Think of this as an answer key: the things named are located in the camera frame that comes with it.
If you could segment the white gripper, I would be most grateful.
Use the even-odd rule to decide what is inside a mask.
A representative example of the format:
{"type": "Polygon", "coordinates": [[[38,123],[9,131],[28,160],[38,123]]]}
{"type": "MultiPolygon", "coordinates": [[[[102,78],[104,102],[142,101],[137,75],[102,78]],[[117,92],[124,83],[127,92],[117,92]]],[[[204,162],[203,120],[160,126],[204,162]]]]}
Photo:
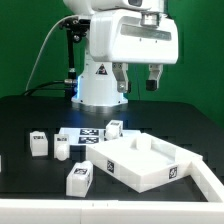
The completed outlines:
{"type": "Polygon", "coordinates": [[[97,62],[113,62],[112,72],[119,93],[128,92],[126,63],[152,64],[146,90],[156,91],[163,72],[161,64],[175,64],[178,59],[175,22],[165,16],[160,17],[158,27],[141,22],[140,12],[123,9],[99,12],[91,18],[90,54],[97,62]]]}

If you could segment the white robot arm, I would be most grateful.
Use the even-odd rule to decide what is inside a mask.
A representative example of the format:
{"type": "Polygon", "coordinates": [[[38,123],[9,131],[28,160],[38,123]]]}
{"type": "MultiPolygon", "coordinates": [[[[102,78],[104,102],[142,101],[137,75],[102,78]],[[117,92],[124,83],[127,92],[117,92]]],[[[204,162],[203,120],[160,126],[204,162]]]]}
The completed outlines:
{"type": "Polygon", "coordinates": [[[167,0],[63,0],[74,13],[74,39],[87,38],[75,105],[125,105],[128,65],[147,64],[146,88],[159,87],[163,66],[178,59],[178,31],[167,0]]]}

